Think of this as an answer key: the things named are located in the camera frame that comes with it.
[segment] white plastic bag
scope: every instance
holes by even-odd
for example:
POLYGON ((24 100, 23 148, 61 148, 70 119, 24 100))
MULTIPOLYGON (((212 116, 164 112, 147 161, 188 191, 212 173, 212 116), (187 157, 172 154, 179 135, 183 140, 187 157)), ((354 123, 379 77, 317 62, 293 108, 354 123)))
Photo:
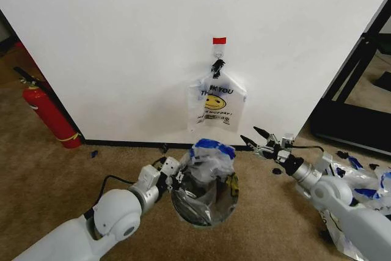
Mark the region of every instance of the white plastic bag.
POLYGON ((211 73, 188 88, 188 128, 209 125, 237 131, 247 92, 226 73, 213 78, 211 73))

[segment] black debris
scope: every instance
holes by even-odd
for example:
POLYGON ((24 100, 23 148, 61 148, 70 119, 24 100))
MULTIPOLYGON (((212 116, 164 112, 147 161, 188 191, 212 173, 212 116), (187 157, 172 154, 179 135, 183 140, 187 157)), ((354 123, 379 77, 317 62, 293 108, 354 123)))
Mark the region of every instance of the black debris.
POLYGON ((169 150, 169 146, 166 143, 164 143, 159 149, 161 153, 166 154, 167 151, 169 150))
POLYGON ((378 164, 370 163, 369 168, 372 169, 373 171, 378 167, 378 164))
POLYGON ((98 155, 98 150, 94 150, 91 152, 91 158, 95 158, 98 155))
POLYGON ((279 169, 279 168, 273 168, 273 170, 271 172, 273 174, 281 174, 282 173, 281 169, 279 169))
POLYGON ((337 152, 337 155, 342 158, 342 159, 347 159, 349 157, 349 153, 348 152, 344 152, 344 151, 338 151, 337 152))

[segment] red tape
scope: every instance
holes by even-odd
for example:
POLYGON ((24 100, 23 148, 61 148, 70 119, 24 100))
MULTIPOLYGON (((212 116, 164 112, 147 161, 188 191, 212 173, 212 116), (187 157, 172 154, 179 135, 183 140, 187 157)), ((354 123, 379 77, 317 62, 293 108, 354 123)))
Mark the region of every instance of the red tape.
POLYGON ((226 44, 227 43, 227 38, 213 38, 213 45, 215 44, 226 44))

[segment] black metal frame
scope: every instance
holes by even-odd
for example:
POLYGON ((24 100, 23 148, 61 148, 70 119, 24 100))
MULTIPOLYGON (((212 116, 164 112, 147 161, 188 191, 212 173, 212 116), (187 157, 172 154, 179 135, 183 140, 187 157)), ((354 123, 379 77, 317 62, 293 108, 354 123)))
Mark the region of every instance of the black metal frame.
POLYGON ((381 50, 378 41, 391 40, 391 34, 380 34, 380 30, 390 17, 391 0, 387 0, 368 31, 362 34, 345 66, 313 110, 310 126, 315 136, 391 155, 391 114, 345 104, 376 50, 381 50), (348 79, 346 84, 333 101, 346 79, 348 79))

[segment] black clip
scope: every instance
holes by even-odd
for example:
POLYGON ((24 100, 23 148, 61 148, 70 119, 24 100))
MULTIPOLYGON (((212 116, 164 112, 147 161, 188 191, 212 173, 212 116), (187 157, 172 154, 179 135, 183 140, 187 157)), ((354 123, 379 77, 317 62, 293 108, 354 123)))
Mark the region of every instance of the black clip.
POLYGON ((212 65, 213 78, 217 79, 220 77, 220 69, 224 66, 225 62, 222 59, 216 60, 212 65))

